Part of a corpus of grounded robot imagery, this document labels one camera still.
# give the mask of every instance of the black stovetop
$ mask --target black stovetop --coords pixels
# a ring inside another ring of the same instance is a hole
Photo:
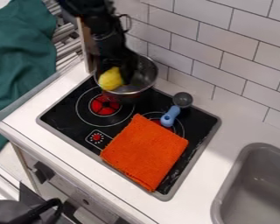
[[[73,146],[81,145],[99,156],[104,147],[129,124],[134,114],[138,113],[159,123],[171,105],[170,96],[154,89],[136,105],[108,102],[94,79],[90,78],[47,110],[40,121],[48,124],[51,127],[49,130],[58,137],[72,139]],[[171,130],[186,138],[189,145],[157,188],[158,192],[166,195],[172,189],[217,122],[216,117],[197,108],[182,110]]]

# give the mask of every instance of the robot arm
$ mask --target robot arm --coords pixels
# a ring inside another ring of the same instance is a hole
[[[137,54],[126,46],[125,31],[111,0],[59,0],[62,8],[80,17],[91,30],[99,56],[98,72],[120,67],[125,83],[137,69]]]

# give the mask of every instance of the black bag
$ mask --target black bag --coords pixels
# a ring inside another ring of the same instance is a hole
[[[53,207],[57,207],[54,214],[47,221],[41,220],[40,215]],[[49,199],[34,208],[15,200],[0,200],[0,224],[55,224],[62,210],[59,199]]]

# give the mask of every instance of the stove control panel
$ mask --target stove control panel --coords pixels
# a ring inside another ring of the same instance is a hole
[[[112,137],[106,135],[98,129],[93,130],[86,138],[86,142],[102,151],[111,141]]]

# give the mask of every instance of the red button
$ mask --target red button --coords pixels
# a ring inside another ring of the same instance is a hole
[[[92,136],[92,138],[95,140],[95,141],[100,141],[102,139],[101,135],[100,134],[94,134]]]

